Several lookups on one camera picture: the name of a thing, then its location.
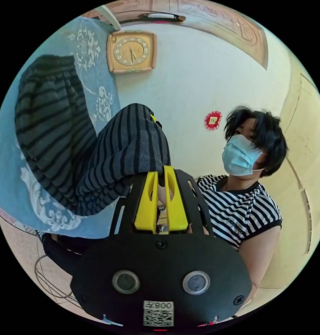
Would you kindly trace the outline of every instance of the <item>black hair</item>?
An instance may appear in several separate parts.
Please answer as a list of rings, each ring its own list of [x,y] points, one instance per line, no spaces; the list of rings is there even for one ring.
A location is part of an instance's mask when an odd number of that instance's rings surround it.
[[[225,139],[228,141],[235,135],[236,129],[247,119],[254,118],[252,142],[255,147],[264,150],[267,158],[260,164],[261,177],[270,176],[279,170],[287,156],[288,147],[280,127],[281,119],[268,111],[253,111],[245,106],[238,106],[226,118]]]

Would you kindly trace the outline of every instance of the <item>blue tablecloth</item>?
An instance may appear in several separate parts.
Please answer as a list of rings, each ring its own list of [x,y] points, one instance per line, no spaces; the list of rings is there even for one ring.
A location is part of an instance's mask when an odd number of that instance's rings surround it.
[[[76,216],[37,182],[19,148],[14,110],[22,73],[43,54],[74,55],[87,108],[96,132],[120,110],[114,77],[106,58],[107,36],[113,28],[99,20],[78,17],[50,36],[27,60],[14,79],[0,109],[0,208],[17,225],[61,235],[103,238],[109,234],[116,202],[91,217]]]

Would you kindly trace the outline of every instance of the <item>woman's hand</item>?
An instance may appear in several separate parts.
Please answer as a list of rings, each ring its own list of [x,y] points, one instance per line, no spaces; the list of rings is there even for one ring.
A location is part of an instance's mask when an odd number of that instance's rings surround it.
[[[173,193],[169,190],[170,199],[173,199]],[[158,185],[158,199],[166,206],[166,188]]]
[[[192,228],[191,228],[191,225],[192,225],[192,223],[190,223],[189,226],[188,226],[188,230],[187,230],[187,233],[188,233],[188,234],[192,234]],[[205,227],[203,227],[203,230],[204,230],[204,233],[205,233],[206,235],[209,235],[209,232],[206,230]]]

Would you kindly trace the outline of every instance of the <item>gray striped cloth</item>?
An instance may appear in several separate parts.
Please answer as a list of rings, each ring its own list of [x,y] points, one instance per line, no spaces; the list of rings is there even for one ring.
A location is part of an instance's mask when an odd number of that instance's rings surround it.
[[[34,176],[80,216],[103,210],[130,188],[130,177],[163,174],[167,139],[141,104],[120,110],[96,136],[74,57],[44,55],[23,73],[15,108],[17,140]]]

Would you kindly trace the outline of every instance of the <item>qr code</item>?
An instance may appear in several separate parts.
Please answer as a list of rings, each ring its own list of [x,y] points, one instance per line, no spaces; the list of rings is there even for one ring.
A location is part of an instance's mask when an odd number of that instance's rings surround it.
[[[174,326],[174,304],[163,301],[144,301],[144,326]]]

